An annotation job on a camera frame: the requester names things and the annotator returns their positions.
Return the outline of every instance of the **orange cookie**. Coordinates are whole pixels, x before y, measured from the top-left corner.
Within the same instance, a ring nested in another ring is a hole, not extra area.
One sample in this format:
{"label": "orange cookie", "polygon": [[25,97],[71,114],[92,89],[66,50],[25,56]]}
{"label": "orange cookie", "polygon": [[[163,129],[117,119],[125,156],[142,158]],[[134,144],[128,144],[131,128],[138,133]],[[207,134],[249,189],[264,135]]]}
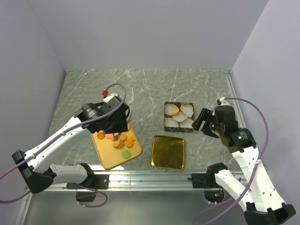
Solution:
{"label": "orange cookie", "polygon": [[113,147],[118,148],[119,146],[122,145],[121,142],[122,142],[121,140],[117,140],[117,141],[113,142],[112,145],[113,145]]}
{"label": "orange cookie", "polygon": [[100,140],[102,140],[102,139],[105,138],[105,135],[104,135],[102,132],[99,132],[99,133],[97,134],[97,138],[100,139]]}
{"label": "orange cookie", "polygon": [[121,141],[126,141],[126,140],[127,140],[127,135],[124,134],[124,133],[122,133],[122,134],[120,135],[119,139],[120,139]]}
{"label": "orange cookie", "polygon": [[172,114],[173,115],[176,115],[177,113],[179,113],[179,109],[177,108],[177,109],[174,109],[173,111],[172,111]]}
{"label": "orange cookie", "polygon": [[123,146],[123,141],[122,140],[120,140],[120,145],[118,146],[118,148],[120,148],[120,147],[122,147]]}
{"label": "orange cookie", "polygon": [[134,141],[135,141],[135,139],[134,139],[133,137],[130,137],[130,138],[128,138],[128,141],[130,141],[130,142],[134,142]]}
{"label": "orange cookie", "polygon": [[127,146],[128,148],[131,148],[131,147],[133,146],[133,141],[127,141],[127,142],[126,142],[126,146]]}

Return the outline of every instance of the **robotic arm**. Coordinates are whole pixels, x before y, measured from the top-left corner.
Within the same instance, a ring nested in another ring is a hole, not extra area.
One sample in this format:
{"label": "robotic arm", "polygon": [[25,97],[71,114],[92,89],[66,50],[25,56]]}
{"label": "robotic arm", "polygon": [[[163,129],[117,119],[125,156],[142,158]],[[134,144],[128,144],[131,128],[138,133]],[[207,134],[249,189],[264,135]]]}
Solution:
{"label": "robotic arm", "polygon": [[[27,151],[17,151],[13,154],[16,164],[27,161],[18,167],[30,191],[35,194],[47,189],[52,184],[76,183],[84,187],[95,187],[96,177],[86,164],[54,165],[70,147],[81,139],[103,130],[104,133],[121,133],[128,130],[127,117],[129,106],[122,103],[117,94],[111,94],[100,103],[84,104],[80,110],[55,134],[37,147]],[[94,119],[93,122],[72,129],[72,127]]]}
{"label": "robotic arm", "polygon": [[[239,128],[234,109],[221,98],[215,111],[203,108],[192,127],[208,136],[220,138],[232,156],[237,160],[248,182],[252,177],[255,165],[257,170],[249,191],[239,201],[244,210],[248,225],[278,225],[283,224],[296,214],[293,205],[286,204],[272,184],[262,161],[251,132]],[[245,187],[236,180],[222,164],[208,167],[207,181],[223,187],[235,200],[244,192]]]}

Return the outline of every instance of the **red connector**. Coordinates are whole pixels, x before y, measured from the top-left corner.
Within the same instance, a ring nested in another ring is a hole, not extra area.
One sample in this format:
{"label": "red connector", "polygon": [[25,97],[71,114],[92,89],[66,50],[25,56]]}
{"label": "red connector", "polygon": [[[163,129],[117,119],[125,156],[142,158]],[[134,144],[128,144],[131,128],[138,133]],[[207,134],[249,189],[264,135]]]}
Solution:
{"label": "red connector", "polygon": [[103,95],[103,98],[106,98],[106,97],[108,96],[108,91],[104,90],[104,91],[102,92],[102,95]]}

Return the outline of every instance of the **gold tray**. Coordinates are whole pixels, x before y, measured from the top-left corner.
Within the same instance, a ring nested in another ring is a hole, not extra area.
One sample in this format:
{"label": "gold tray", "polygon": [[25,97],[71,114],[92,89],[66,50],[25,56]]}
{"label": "gold tray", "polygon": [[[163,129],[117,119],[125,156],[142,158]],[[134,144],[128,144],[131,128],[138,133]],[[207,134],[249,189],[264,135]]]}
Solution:
{"label": "gold tray", "polygon": [[183,170],[186,161],[186,142],[182,138],[154,136],[151,165],[165,169]]}

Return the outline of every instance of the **marble surface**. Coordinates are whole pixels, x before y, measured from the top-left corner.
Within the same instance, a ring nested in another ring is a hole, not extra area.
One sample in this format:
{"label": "marble surface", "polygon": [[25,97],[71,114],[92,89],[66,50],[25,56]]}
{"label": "marble surface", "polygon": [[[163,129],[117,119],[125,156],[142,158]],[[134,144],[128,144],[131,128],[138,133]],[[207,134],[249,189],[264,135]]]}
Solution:
{"label": "marble surface", "polygon": [[[181,137],[186,140],[185,170],[206,170],[207,166],[223,162],[231,170],[240,170],[228,149],[219,139],[201,132],[165,132],[164,102],[192,102],[195,115],[203,107],[213,109],[216,100],[230,96],[223,70],[196,69],[90,69],[69,70],[55,110],[49,135],[61,128],[85,103],[102,101],[102,90],[113,82],[127,89],[126,102],[132,112],[130,123],[142,146],[142,154],[121,166],[124,170],[157,170],[150,165],[151,146],[155,135]],[[112,87],[110,92],[123,96],[122,89]],[[78,142],[60,160],[59,165],[79,163],[99,165],[91,137]]]}

